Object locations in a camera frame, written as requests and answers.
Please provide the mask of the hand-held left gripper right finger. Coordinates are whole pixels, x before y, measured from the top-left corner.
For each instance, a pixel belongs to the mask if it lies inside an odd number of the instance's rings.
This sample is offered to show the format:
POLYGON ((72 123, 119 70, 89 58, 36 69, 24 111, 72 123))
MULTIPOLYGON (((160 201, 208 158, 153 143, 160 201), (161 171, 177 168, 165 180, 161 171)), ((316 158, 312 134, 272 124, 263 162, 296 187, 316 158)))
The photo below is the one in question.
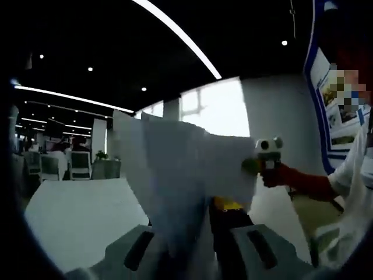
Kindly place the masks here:
POLYGON ((212 200, 214 251, 223 279, 296 279, 294 246, 245 209, 222 197, 212 200))

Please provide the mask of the person's right hand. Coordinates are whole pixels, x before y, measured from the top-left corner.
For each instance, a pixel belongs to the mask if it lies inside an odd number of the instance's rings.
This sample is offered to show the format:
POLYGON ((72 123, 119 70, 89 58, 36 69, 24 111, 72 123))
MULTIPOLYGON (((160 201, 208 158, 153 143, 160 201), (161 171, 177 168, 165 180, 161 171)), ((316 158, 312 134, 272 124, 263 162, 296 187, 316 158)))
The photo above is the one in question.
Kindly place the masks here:
POLYGON ((272 188, 287 185, 289 172, 291 169, 282 163, 274 169, 265 169, 261 172, 264 186, 272 188))

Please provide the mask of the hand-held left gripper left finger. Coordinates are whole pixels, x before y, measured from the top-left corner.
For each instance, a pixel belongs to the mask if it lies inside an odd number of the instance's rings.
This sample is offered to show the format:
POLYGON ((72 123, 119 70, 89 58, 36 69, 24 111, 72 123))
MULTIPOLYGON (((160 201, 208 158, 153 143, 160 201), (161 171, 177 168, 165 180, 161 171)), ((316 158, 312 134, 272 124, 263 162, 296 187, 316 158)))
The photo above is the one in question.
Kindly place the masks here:
POLYGON ((150 226, 138 225, 107 246, 104 279, 174 279, 166 242, 150 226))

